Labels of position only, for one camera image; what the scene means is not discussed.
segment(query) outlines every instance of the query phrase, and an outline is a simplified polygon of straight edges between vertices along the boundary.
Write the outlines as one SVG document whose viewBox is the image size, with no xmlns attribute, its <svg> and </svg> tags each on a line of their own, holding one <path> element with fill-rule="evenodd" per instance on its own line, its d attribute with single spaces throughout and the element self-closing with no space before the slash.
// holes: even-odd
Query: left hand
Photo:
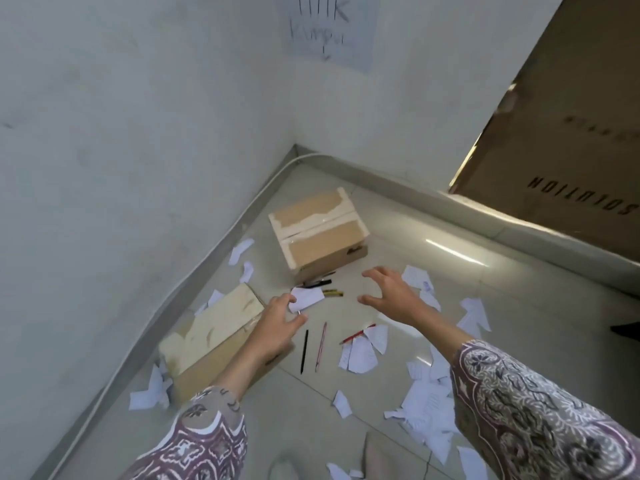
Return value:
<svg viewBox="0 0 640 480">
<path fill-rule="evenodd" d="M 267 362 L 289 345 L 298 329 L 308 320 L 306 315 L 297 315 L 292 321 L 286 321 L 287 306 L 295 302 L 296 297 L 290 293 L 271 298 L 244 344 L 247 352 L 251 352 L 258 360 Z"/>
</svg>

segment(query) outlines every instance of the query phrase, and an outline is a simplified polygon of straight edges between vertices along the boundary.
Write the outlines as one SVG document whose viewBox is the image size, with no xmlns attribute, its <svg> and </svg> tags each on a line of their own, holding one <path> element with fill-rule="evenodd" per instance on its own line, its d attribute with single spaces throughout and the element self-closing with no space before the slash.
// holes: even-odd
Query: patterned sleeve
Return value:
<svg viewBox="0 0 640 480">
<path fill-rule="evenodd" d="M 451 366 L 456 424 L 502 478 L 640 478 L 640 440 L 480 340 Z"/>
<path fill-rule="evenodd" d="M 181 409 L 153 450 L 138 457 L 120 480 L 213 480 L 238 478 L 246 454 L 240 404 L 212 386 Z"/>
</svg>

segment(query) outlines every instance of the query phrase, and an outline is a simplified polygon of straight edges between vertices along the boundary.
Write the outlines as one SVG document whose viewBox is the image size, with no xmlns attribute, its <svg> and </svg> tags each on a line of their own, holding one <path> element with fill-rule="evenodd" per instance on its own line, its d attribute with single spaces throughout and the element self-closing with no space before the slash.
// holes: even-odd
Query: paper sign on wall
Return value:
<svg viewBox="0 0 640 480">
<path fill-rule="evenodd" d="M 371 68 L 379 0 L 282 0 L 293 54 Z"/>
</svg>

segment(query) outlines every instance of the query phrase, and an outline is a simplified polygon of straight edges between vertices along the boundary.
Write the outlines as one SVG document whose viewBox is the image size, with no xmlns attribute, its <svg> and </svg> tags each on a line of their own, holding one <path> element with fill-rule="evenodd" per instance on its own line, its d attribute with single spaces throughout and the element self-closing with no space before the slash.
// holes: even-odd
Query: cardboard box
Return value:
<svg viewBox="0 0 640 480">
<path fill-rule="evenodd" d="M 640 262 L 640 0 L 564 0 L 450 192 Z"/>
<path fill-rule="evenodd" d="M 240 284 L 203 313 L 180 325 L 159 345 L 173 379 L 172 402 L 182 405 L 212 384 L 251 334 L 264 305 L 246 284 Z M 251 384 L 293 350 L 293 344 L 266 363 Z"/>
<path fill-rule="evenodd" d="M 341 187 L 269 214 L 269 219 L 297 284 L 369 251 L 369 231 Z"/>
</svg>

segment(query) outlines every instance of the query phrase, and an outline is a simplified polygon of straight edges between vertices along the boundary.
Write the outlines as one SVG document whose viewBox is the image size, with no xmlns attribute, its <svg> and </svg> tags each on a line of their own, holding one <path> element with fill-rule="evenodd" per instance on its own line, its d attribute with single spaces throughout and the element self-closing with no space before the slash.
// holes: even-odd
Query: tile floor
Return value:
<svg viewBox="0 0 640 480">
<path fill-rule="evenodd" d="M 371 231 L 369 256 L 333 276 L 344 298 L 326 299 L 308 309 L 312 358 L 323 324 L 329 323 L 318 373 L 309 367 L 308 358 L 300 375 L 300 333 L 294 339 L 296 350 L 245 396 L 250 449 L 242 479 L 266 478 L 269 465 L 281 454 L 297 457 L 305 469 L 304 480 L 329 478 L 328 461 L 345 470 L 360 468 L 370 430 L 381 435 L 397 460 L 400 479 L 464 479 L 455 448 L 442 465 L 395 420 L 383 419 L 382 412 L 398 407 L 411 384 L 405 362 L 416 356 L 430 360 L 426 339 L 391 327 L 387 353 L 373 371 L 355 375 L 337 366 L 339 341 L 378 320 L 374 310 L 355 300 L 358 294 L 375 293 L 373 282 L 360 273 L 377 264 L 427 269 L 443 312 L 453 322 L 463 316 L 462 298 L 482 298 L 493 329 L 484 334 L 487 341 L 640 433 L 640 344 L 608 331 L 611 324 L 636 321 L 638 301 L 309 166 L 293 171 L 246 232 L 256 244 L 243 260 L 255 266 L 250 284 L 258 295 L 269 298 L 292 286 L 268 213 L 338 186 L 351 195 Z M 214 288 L 231 291 L 240 275 L 241 264 L 220 267 L 191 309 L 196 310 Z M 127 411 L 129 392 L 146 387 L 149 370 L 150 361 L 78 448 L 60 480 L 117 478 L 164 435 L 173 411 Z M 331 407 L 338 389 L 354 412 L 345 420 Z M 457 436 L 455 445 L 464 444 Z"/>
</svg>

